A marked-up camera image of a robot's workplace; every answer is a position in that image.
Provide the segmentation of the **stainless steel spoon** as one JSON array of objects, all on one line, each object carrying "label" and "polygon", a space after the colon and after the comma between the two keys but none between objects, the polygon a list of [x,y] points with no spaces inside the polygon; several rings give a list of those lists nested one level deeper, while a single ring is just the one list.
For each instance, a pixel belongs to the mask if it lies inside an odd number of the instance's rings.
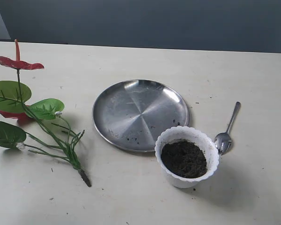
[{"label": "stainless steel spoon", "polygon": [[237,116],[237,113],[238,113],[240,107],[241,107],[241,103],[237,101],[226,131],[223,133],[217,134],[214,139],[214,143],[215,143],[216,148],[218,149],[219,155],[226,154],[232,145],[232,138],[229,135],[229,130],[232,127],[232,124],[234,122],[234,119]]}]

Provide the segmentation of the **artificial red anthurium plant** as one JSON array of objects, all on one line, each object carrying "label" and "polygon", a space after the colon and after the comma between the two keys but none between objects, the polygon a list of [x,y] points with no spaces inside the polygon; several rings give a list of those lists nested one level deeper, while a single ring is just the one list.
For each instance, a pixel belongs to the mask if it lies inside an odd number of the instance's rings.
[{"label": "artificial red anthurium plant", "polygon": [[28,148],[31,153],[64,160],[91,187],[91,180],[75,152],[75,147],[85,132],[75,133],[69,122],[62,117],[64,103],[48,98],[32,105],[26,104],[32,92],[27,85],[21,83],[20,71],[44,69],[44,65],[21,60],[18,40],[15,40],[15,59],[0,56],[0,65],[14,69],[17,75],[16,81],[0,81],[0,114],[5,118],[35,121],[56,143],[47,144],[19,126],[0,121],[0,147],[13,150]]}]

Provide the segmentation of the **white scalloped plastic pot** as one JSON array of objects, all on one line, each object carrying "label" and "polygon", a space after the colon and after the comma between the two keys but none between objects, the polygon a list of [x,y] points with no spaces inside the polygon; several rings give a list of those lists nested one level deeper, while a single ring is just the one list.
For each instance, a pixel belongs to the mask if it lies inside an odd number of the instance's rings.
[{"label": "white scalloped plastic pot", "polygon": [[[199,147],[207,162],[207,172],[205,174],[189,179],[174,174],[165,166],[161,159],[163,147],[166,144],[172,144],[178,141],[189,141]],[[171,127],[163,131],[155,143],[155,156],[166,180],[177,188],[191,188],[197,183],[210,178],[217,170],[219,164],[218,149],[211,138],[201,131],[187,126]]]}]

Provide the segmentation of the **dark potting soil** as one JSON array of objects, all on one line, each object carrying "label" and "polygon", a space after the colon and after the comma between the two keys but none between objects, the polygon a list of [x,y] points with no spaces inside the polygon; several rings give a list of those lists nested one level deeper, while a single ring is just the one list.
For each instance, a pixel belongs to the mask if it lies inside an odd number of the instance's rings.
[{"label": "dark potting soil", "polygon": [[198,178],[207,172],[202,150],[187,140],[166,144],[162,148],[161,160],[169,171],[183,178]]}]

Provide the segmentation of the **round stainless steel plate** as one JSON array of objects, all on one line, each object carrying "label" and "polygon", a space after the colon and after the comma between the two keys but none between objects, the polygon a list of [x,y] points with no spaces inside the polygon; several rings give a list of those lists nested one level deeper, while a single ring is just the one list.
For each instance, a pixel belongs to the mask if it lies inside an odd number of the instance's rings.
[{"label": "round stainless steel plate", "polygon": [[187,103],[172,88],[151,80],[128,80],[105,89],[93,105],[92,119],[100,136],[129,152],[153,152],[168,128],[188,126]]}]

